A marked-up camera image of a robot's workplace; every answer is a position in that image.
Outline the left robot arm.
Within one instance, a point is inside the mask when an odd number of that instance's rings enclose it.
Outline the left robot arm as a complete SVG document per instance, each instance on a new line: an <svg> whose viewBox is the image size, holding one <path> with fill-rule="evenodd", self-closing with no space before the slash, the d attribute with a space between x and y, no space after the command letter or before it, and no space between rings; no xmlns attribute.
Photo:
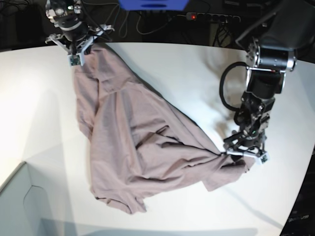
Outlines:
<svg viewBox="0 0 315 236"><path fill-rule="evenodd" d="M315 39L315 2L313 0L283 0L265 16L248 27L235 40L241 41L256 27L272 19L269 29L254 38L247 50L247 62L229 65L220 79L219 95L222 104L233 111L239 130L224 139L225 154L232 157L250 157L265 162L265 129L268 127L275 94L285 85L287 72L294 70L298 49ZM239 108L229 105L223 94L227 74L235 67L247 70L246 88Z"/></svg>

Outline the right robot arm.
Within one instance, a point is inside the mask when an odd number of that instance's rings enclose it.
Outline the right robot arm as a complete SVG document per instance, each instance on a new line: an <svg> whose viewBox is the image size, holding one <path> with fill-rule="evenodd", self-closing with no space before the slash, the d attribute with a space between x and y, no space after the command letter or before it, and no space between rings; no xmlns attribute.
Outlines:
<svg viewBox="0 0 315 236"><path fill-rule="evenodd" d="M45 43L54 42L71 57L79 57L98 37L112 41L108 33L114 30L113 26L97 23L82 0L48 0L45 13L54 27L61 30L49 35Z"/></svg>

